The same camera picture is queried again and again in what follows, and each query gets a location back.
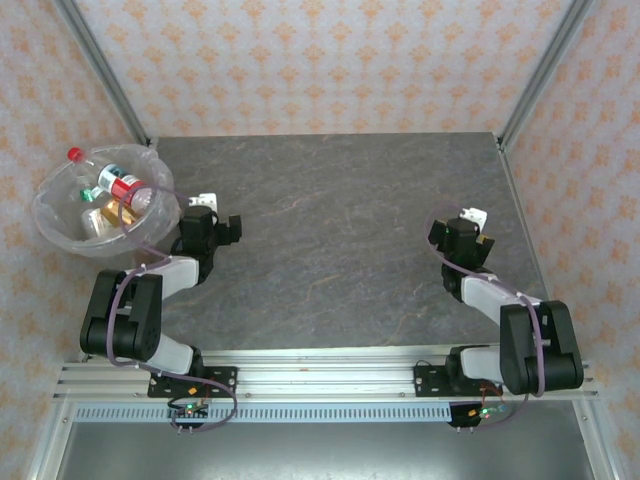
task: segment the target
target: metal base plate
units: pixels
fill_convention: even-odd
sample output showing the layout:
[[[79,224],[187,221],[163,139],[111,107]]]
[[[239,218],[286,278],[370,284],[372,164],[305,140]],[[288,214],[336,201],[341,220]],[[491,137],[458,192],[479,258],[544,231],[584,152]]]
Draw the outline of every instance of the metal base plate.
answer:
[[[204,367],[202,378],[210,378],[218,383],[222,383],[229,387],[233,392],[236,391],[238,368],[237,367]],[[196,387],[198,391],[194,394],[189,390]],[[151,374],[149,380],[149,390],[147,395],[150,398],[228,398],[229,394],[217,388],[210,388],[208,393],[206,388],[201,388],[201,383],[185,382],[172,377],[159,376]]]

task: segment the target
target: white object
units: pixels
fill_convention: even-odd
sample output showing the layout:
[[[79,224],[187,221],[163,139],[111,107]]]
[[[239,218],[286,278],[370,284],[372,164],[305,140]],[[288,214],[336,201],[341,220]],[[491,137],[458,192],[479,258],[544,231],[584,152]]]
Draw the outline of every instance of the white object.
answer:
[[[465,348],[460,352],[460,361],[465,377],[504,383],[500,373],[499,346]]]
[[[154,268],[149,273],[162,275],[162,299],[164,300],[180,290],[197,285],[200,265],[194,258],[174,256],[171,257],[171,263]]]
[[[184,375],[191,368],[193,350],[190,346],[160,334],[158,349],[146,364],[163,372]]]
[[[189,206],[205,205],[218,213],[218,196],[215,193],[201,193],[197,197],[189,197]]]
[[[465,220],[477,223],[480,227],[480,233],[482,233],[484,224],[487,223],[487,212],[485,212],[484,210],[479,210],[477,208],[463,208],[462,213],[460,214],[460,218],[464,218]]]
[[[477,308],[487,317],[500,325],[500,308],[503,305],[522,305],[515,295],[503,290],[498,285],[491,283],[491,279],[497,279],[495,275],[483,275],[486,280],[475,277],[464,277],[460,287],[462,301],[470,307]],[[540,303],[539,298],[527,297],[535,306]]]

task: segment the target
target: orange floral pattern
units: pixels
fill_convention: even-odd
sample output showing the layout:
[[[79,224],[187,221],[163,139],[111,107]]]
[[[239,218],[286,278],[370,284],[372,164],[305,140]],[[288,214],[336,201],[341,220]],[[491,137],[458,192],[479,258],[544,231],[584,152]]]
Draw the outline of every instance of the orange floral pattern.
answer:
[[[538,258],[640,471],[640,17],[597,1],[508,152]]]
[[[78,3],[147,133],[197,136],[499,133],[571,0]]]
[[[144,14],[144,5],[130,11]],[[18,479],[26,477],[61,364],[78,352],[87,283],[97,272],[48,244],[29,206],[70,146],[131,137],[52,2],[6,0],[0,24],[8,32],[0,63],[0,471]],[[127,31],[112,34],[124,39]],[[148,74],[133,72],[142,81]]]

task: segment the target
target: yellow object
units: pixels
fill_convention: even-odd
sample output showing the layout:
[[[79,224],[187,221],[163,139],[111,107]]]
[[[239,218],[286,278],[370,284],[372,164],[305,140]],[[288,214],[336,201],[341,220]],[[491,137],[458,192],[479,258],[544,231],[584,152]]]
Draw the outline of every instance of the yellow object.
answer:
[[[115,198],[109,200],[107,204],[100,209],[100,213],[104,215],[104,217],[109,220],[109,223],[114,227],[120,226],[120,221],[118,220],[118,207],[120,206],[120,202]],[[130,227],[138,220],[138,216],[131,210],[130,207],[124,206],[122,209],[122,221],[127,227]]]

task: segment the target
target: purple cable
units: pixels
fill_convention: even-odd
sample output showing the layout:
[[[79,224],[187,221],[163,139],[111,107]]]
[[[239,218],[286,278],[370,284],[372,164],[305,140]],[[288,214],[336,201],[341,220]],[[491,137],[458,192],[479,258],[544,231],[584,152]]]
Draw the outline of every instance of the purple cable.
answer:
[[[154,268],[162,267],[164,265],[168,265],[169,263],[171,263],[171,257],[169,255],[163,252],[160,252],[159,250],[156,250],[151,245],[145,242],[141,242],[135,239],[131,234],[131,232],[129,232],[129,230],[127,229],[126,225],[124,224],[124,220],[122,218],[122,211],[124,209],[124,204],[126,203],[127,198],[131,197],[138,190],[143,190],[146,188],[150,188],[154,191],[160,190],[160,191],[175,195],[176,197],[189,200],[189,197],[187,197],[186,195],[182,195],[181,193],[175,192],[170,188],[161,187],[159,185],[140,185],[138,187],[134,187],[131,190],[127,191],[120,199],[120,202],[118,205],[118,220],[120,223],[120,228],[122,229],[122,232],[124,233],[125,237],[127,237],[127,239],[130,242],[132,242],[134,245],[138,246],[139,248],[142,248],[143,250],[146,250],[150,253],[153,253],[154,255],[161,257],[161,260],[149,265],[142,265],[132,270],[129,274],[127,274],[126,277],[124,277],[124,279],[118,286],[116,290],[116,294],[113,297],[113,302],[111,303],[111,310],[109,311],[109,319],[107,320],[107,358],[109,359],[111,364],[116,367],[125,367],[125,366],[133,365],[136,367],[140,367],[143,370],[146,370],[148,372],[155,373],[157,375],[164,375],[165,377],[171,377],[177,380],[185,380],[188,382],[198,382],[198,383],[211,385],[215,388],[218,388],[228,393],[231,399],[233,400],[233,408],[231,409],[231,412],[229,413],[229,415],[227,415],[225,418],[223,418],[218,422],[207,423],[201,427],[193,429],[192,432],[205,432],[207,430],[213,430],[214,428],[221,427],[222,425],[226,424],[238,412],[238,398],[236,397],[236,394],[233,392],[233,390],[231,390],[226,385],[223,385],[222,383],[216,382],[214,380],[210,380],[208,378],[198,378],[198,377],[191,377],[189,375],[179,375],[171,372],[163,372],[157,368],[153,368],[153,367],[150,367],[149,365],[140,364],[139,362],[135,362],[131,360],[126,362],[120,362],[116,359],[115,354],[113,352],[113,332],[115,330],[115,325],[116,325],[116,314],[117,314],[118,305],[120,304],[120,299],[122,298],[125,288],[131,282],[131,280],[133,280],[133,278],[136,277],[137,275],[153,270]],[[180,427],[180,424],[176,422],[176,416],[182,411],[184,411],[184,409],[177,410],[176,412],[174,412],[174,414],[171,417],[171,426],[177,429],[178,431],[181,430],[181,427]]]
[[[446,205],[446,207],[455,208],[458,211],[462,211],[462,208],[460,208],[457,205]],[[534,394],[534,396],[541,397],[544,394],[544,390],[545,390],[544,351],[542,349],[542,332],[540,331],[538,314],[536,313],[536,310],[533,307],[533,304],[526,296],[524,296],[517,289],[504,284],[500,280],[497,280],[497,279],[492,280],[484,275],[480,275],[478,273],[472,272],[471,270],[467,270],[466,268],[462,268],[456,265],[455,263],[450,262],[449,260],[444,258],[442,255],[440,255],[440,253],[438,252],[438,249],[435,246],[431,245],[431,243],[429,242],[429,230],[431,228],[431,225],[433,225],[434,217],[438,210],[439,209],[432,210],[429,213],[429,215],[427,215],[427,218],[425,219],[425,222],[424,222],[424,235],[427,240],[427,245],[429,246],[429,250],[438,258],[438,260],[440,260],[441,263],[444,263],[447,267],[453,268],[454,270],[457,270],[458,272],[464,275],[470,276],[472,278],[478,278],[480,280],[484,280],[485,282],[489,282],[497,285],[502,290],[518,297],[518,299],[525,305],[525,307],[527,307],[527,310],[529,311],[529,318],[531,318],[531,326],[533,327],[533,334],[536,340],[536,363],[538,367],[538,391]]]

